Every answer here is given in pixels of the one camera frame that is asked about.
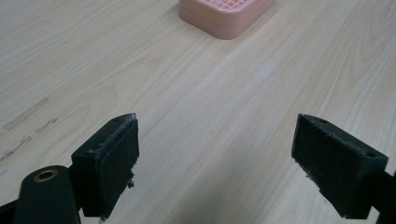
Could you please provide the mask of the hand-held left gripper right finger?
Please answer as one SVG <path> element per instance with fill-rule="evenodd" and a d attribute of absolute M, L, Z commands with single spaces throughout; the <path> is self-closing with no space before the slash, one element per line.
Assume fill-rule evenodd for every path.
<path fill-rule="evenodd" d="M 389 158 L 325 119 L 300 114 L 291 156 L 344 218 L 389 217 Z"/>

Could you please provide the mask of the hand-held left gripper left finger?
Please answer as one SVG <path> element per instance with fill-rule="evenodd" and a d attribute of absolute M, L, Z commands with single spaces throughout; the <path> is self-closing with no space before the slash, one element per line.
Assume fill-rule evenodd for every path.
<path fill-rule="evenodd" d="M 108 121 L 71 156 L 86 217 L 109 218 L 119 197 L 131 188 L 139 157 L 135 113 Z"/>

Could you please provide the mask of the pink plastic soap dish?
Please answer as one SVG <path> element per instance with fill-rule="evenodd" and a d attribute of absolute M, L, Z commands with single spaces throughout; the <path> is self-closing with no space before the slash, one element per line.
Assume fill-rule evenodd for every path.
<path fill-rule="evenodd" d="M 276 0 L 178 0 L 179 17 L 222 40 L 240 36 Z"/>

